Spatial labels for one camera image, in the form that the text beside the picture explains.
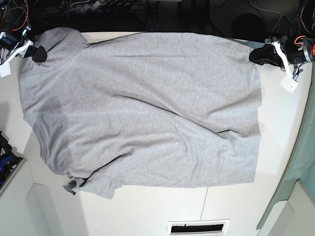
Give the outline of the grey t-shirt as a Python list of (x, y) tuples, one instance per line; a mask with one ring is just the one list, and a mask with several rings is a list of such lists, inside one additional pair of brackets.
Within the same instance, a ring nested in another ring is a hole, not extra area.
[(194, 33), (89, 43), (70, 28), (37, 36), (47, 60), (20, 76), (24, 120), (65, 186), (107, 199), (124, 185), (251, 183), (260, 79), (251, 47)]

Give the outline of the rack of blue clamps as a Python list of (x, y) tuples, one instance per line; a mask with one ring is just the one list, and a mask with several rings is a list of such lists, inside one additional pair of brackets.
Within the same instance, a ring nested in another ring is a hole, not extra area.
[(16, 156), (12, 151), (12, 146), (0, 132), (0, 187), (4, 187), (5, 182), (15, 171), (23, 158)]

